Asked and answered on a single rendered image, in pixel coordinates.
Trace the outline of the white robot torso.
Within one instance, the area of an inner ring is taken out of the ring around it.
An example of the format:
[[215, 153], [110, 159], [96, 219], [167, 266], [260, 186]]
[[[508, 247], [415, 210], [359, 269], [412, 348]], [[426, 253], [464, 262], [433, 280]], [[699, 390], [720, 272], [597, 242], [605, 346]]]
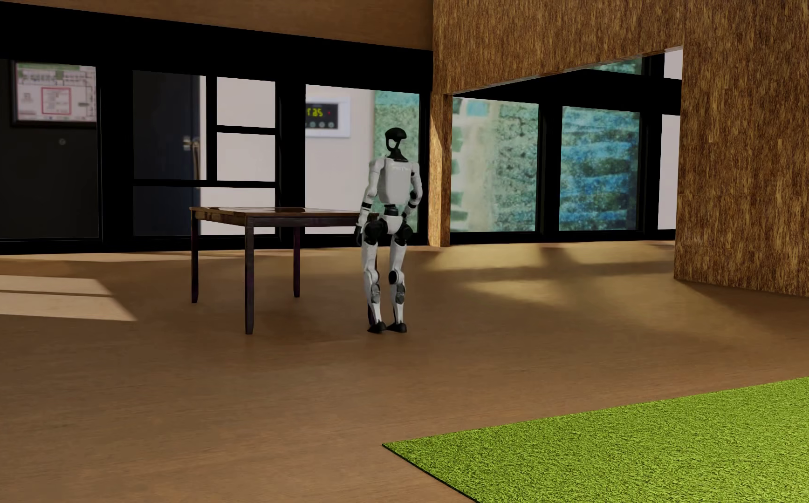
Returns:
[[[382, 167], [377, 186], [377, 198], [384, 205], [398, 210], [399, 206], [406, 205], [410, 199], [410, 164], [417, 162], [399, 162], [387, 156], [379, 157], [377, 160], [381, 162], [379, 166]], [[390, 215], [384, 211], [381, 215], [387, 223], [388, 234], [395, 234], [402, 219], [407, 220], [402, 216], [402, 212]]]

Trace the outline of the white left robot leg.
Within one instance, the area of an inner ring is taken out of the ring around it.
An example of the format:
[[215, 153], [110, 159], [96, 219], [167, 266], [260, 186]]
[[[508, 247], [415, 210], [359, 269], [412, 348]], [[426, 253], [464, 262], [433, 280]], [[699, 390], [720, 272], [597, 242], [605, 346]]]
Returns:
[[381, 217], [369, 220], [362, 231], [361, 250], [364, 291], [368, 301], [368, 321], [370, 325], [368, 331], [374, 334], [379, 334], [386, 329], [380, 313], [380, 286], [376, 257], [378, 240], [387, 232], [387, 223]]

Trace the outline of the white robot leg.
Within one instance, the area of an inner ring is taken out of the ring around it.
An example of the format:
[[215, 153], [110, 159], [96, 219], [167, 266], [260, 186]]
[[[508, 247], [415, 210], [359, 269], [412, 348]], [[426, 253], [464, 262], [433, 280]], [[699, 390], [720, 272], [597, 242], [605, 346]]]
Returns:
[[390, 302], [395, 322], [388, 326], [388, 330], [398, 333], [405, 333], [407, 331], [407, 326], [404, 323], [406, 286], [402, 267], [407, 241], [411, 235], [412, 229], [410, 225], [402, 219], [399, 229], [390, 241], [388, 283]]
[[376, 257], [378, 240], [387, 232], [387, 223], [381, 217], [369, 220], [362, 231], [361, 250], [364, 291], [368, 301], [368, 321], [370, 325], [368, 331], [374, 334], [379, 334], [386, 329], [380, 313], [380, 286]]

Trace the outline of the white right robot leg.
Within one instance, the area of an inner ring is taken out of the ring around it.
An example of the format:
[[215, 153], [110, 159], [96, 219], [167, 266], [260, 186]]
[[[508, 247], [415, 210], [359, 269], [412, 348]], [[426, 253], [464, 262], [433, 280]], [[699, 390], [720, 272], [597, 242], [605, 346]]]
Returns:
[[402, 219], [399, 229], [390, 241], [388, 283], [390, 302], [395, 322], [388, 326], [388, 330], [398, 333], [405, 333], [407, 331], [407, 326], [404, 323], [406, 286], [402, 267], [407, 241], [411, 235], [412, 229], [410, 225]]

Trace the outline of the dark wooden table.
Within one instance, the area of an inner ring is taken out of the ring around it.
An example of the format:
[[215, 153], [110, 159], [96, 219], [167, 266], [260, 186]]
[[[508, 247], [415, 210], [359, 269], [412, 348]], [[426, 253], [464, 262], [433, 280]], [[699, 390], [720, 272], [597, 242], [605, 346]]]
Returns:
[[190, 207], [191, 212], [191, 302], [199, 299], [199, 222], [209, 221], [244, 228], [244, 305], [245, 333], [254, 333], [254, 229], [290, 227], [293, 229], [294, 297], [301, 291], [302, 230], [309, 226], [355, 225], [356, 211], [308, 209], [302, 213], [276, 213], [275, 207]]

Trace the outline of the white digital display panel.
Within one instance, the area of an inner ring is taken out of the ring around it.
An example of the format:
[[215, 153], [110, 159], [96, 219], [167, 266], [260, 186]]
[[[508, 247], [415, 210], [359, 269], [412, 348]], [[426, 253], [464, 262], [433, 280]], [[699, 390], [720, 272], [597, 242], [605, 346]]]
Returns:
[[349, 138], [351, 99], [349, 97], [306, 97], [305, 136], [308, 138]]

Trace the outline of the green grass rug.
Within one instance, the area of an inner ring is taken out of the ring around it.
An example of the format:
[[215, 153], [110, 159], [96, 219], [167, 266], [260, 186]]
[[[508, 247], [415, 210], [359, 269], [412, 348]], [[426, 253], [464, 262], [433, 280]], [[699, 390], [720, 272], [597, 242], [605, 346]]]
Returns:
[[384, 447], [476, 503], [809, 503], [809, 377]]

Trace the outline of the framed wall floor plan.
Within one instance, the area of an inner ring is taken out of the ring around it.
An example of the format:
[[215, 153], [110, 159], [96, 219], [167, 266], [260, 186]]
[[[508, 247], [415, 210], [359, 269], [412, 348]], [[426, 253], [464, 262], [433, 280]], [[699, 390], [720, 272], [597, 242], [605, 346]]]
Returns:
[[97, 68], [12, 61], [15, 125], [89, 127], [97, 124]]

